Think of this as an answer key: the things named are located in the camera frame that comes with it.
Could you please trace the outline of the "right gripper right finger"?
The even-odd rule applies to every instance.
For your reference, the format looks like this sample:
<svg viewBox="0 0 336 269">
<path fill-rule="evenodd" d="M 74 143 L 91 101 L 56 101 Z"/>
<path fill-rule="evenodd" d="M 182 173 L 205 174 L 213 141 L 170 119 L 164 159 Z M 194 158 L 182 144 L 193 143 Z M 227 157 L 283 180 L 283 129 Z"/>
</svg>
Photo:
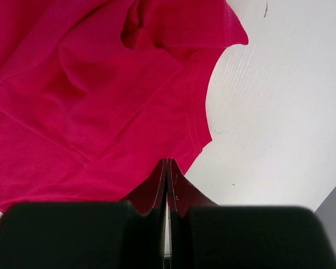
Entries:
<svg viewBox="0 0 336 269">
<path fill-rule="evenodd" d="M 171 268 L 336 268 L 316 215 L 298 206 L 219 206 L 167 163 Z"/>
</svg>

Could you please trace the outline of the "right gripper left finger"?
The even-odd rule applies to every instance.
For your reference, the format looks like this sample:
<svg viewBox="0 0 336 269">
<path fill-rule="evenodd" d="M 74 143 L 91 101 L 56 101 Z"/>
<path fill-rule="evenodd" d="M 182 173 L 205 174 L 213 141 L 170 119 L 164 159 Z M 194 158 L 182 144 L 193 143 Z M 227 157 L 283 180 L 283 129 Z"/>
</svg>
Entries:
<svg viewBox="0 0 336 269">
<path fill-rule="evenodd" d="M 167 161 L 118 202 L 26 202 L 0 218 L 0 268 L 163 268 Z"/>
</svg>

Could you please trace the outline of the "red t-shirt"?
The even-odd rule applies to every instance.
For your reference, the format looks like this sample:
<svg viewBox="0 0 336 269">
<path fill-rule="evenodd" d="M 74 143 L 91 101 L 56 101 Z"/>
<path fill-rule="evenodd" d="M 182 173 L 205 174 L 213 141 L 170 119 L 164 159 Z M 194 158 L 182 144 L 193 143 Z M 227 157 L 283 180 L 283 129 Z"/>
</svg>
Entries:
<svg viewBox="0 0 336 269">
<path fill-rule="evenodd" d="M 211 142 L 206 96 L 249 42 L 226 1 L 0 1 L 0 211 L 118 200 Z"/>
</svg>

